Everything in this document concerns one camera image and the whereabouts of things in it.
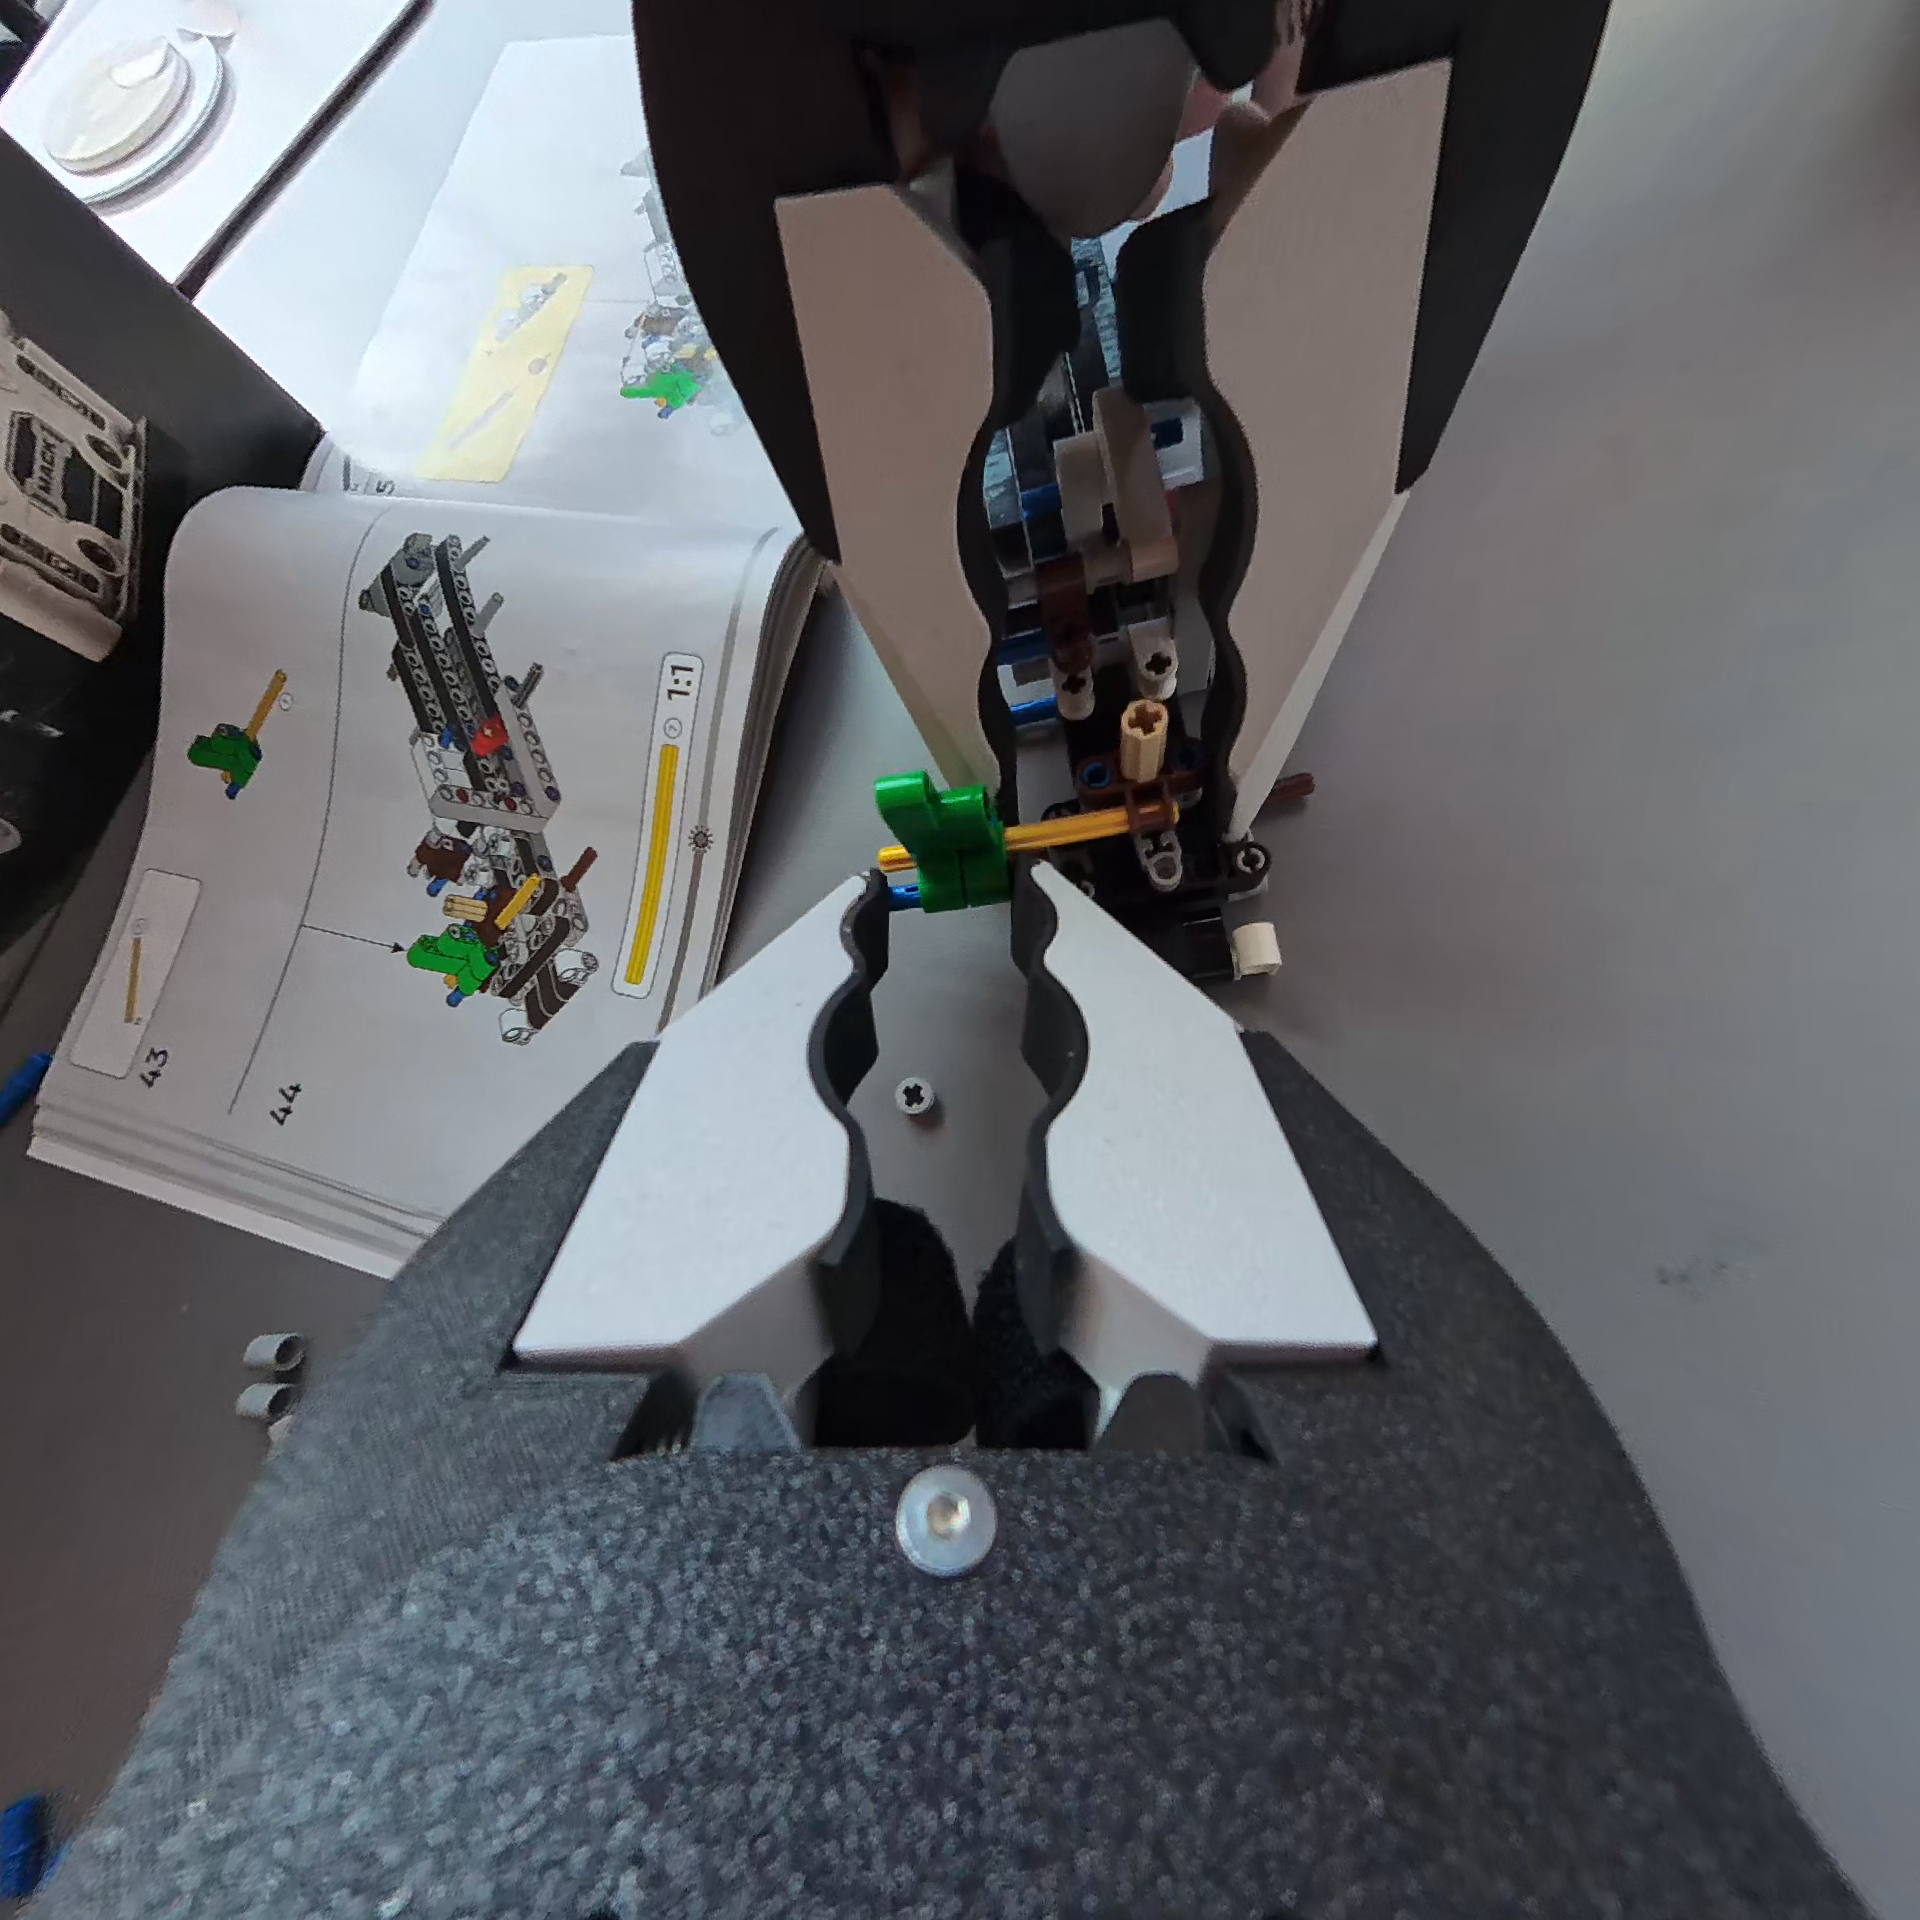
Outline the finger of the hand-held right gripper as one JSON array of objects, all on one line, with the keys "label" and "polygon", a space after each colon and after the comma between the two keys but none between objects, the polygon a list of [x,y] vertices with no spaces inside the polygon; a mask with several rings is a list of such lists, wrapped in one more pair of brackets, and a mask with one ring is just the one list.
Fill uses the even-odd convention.
[{"label": "finger of the hand-held right gripper", "polygon": [[1199,401],[1216,514],[1195,594],[1216,646],[1209,793],[1248,832],[1403,512],[1400,438],[1451,56],[1272,112],[1231,217],[1141,225],[1168,269],[1169,389]]},{"label": "finger of the hand-held right gripper", "polygon": [[966,164],[783,197],[776,234],[835,584],[937,773],[997,793],[1013,726],[982,714],[1002,589],[979,478],[1062,345],[1048,306],[1069,261]]}]

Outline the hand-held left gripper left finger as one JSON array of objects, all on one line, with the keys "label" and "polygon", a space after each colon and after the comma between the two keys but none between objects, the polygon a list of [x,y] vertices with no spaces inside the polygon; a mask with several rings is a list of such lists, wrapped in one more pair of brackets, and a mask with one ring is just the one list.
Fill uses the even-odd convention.
[{"label": "hand-held left gripper left finger", "polygon": [[675,1016],[519,1324],[544,1372],[766,1375],[808,1389],[880,1308],[872,1166],[850,1096],[877,1060],[889,887],[843,880]]}]

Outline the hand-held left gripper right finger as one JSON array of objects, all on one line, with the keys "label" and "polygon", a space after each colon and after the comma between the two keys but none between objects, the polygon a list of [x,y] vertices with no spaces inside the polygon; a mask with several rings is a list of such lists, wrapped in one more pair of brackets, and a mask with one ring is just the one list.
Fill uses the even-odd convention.
[{"label": "hand-held left gripper right finger", "polygon": [[1014,882],[1024,1146],[1014,1296],[1111,1418],[1141,1378],[1368,1360],[1378,1332],[1242,1030],[1047,862]]}]

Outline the lego truck chassis assembly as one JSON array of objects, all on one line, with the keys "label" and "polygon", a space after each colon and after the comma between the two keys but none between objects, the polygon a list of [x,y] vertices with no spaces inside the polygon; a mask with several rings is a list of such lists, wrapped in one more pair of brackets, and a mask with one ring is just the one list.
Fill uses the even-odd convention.
[{"label": "lego truck chassis assembly", "polygon": [[1047,856],[1189,980],[1272,976],[1279,936],[1251,906],[1267,849],[1230,832],[1209,793],[1216,646],[1195,594],[1216,514],[1207,422],[1189,397],[1125,389],[1109,252],[1091,237],[1069,252],[1077,340],[982,470],[1014,810],[1061,822],[1168,799],[1173,824]]}]

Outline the green lego piece yellow axle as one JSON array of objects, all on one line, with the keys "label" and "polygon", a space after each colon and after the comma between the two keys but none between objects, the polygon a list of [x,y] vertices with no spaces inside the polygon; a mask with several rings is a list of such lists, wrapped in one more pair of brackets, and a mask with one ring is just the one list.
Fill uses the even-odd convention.
[{"label": "green lego piece yellow axle", "polygon": [[1162,832],[1182,821],[1165,782],[1131,786],[1115,806],[1024,824],[1007,824],[985,786],[939,789],[922,770],[880,776],[872,799],[895,836],[877,852],[877,865],[887,876],[913,873],[918,909],[929,913],[1010,900],[1017,856]]}]

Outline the lego instruction booklet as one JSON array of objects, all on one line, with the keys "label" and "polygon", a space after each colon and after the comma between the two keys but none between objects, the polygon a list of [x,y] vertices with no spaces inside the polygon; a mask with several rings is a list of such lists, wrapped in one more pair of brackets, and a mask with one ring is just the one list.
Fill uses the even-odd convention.
[{"label": "lego instruction booklet", "polygon": [[183,521],[147,810],[32,1153],[387,1278],[713,986],[822,577],[630,37],[510,44],[299,492]]}]

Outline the lego set box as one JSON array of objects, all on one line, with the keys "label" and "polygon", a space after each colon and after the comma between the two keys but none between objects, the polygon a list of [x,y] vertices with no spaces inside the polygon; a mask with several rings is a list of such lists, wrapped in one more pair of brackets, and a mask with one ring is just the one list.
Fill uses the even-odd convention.
[{"label": "lego set box", "polygon": [[1,140],[1,946],[78,876],[159,709],[189,506],[290,486],[320,424]]}]

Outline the person's right hand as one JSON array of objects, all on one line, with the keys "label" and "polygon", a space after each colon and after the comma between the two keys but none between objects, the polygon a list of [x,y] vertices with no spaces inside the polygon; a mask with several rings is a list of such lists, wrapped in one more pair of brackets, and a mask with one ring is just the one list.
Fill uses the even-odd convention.
[{"label": "person's right hand", "polygon": [[1207,202],[1209,217],[1223,225],[1241,202],[1250,181],[1263,164],[1266,133],[1272,112],[1257,86],[1231,90],[1214,86],[1195,72],[1189,85],[1179,143],[1207,135]]}]

